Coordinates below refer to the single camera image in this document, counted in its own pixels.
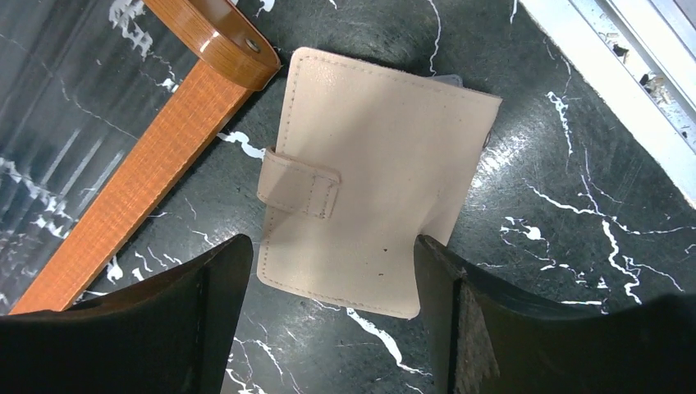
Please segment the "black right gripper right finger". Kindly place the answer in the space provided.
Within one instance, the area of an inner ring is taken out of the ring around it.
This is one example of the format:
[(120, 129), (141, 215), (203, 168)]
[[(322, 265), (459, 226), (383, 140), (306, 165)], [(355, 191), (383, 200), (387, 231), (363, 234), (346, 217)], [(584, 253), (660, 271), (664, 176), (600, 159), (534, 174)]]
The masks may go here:
[(692, 393), (695, 298), (596, 314), (525, 291), (431, 236), (414, 242), (439, 393)]

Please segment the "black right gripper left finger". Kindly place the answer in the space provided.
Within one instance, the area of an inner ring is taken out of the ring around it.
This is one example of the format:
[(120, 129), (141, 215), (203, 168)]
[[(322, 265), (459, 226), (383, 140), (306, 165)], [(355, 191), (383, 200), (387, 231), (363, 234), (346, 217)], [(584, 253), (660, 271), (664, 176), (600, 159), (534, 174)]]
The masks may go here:
[(69, 309), (2, 317), (2, 392), (220, 392), (253, 259), (239, 234)]

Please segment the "beige leather card holder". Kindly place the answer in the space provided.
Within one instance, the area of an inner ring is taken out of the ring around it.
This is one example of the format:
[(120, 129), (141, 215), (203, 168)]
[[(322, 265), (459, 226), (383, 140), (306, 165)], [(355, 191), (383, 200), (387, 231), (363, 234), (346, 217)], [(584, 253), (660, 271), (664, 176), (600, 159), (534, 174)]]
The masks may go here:
[(259, 280), (415, 317), (414, 241), (449, 241), (501, 102), (458, 78), (295, 50), (259, 175)]

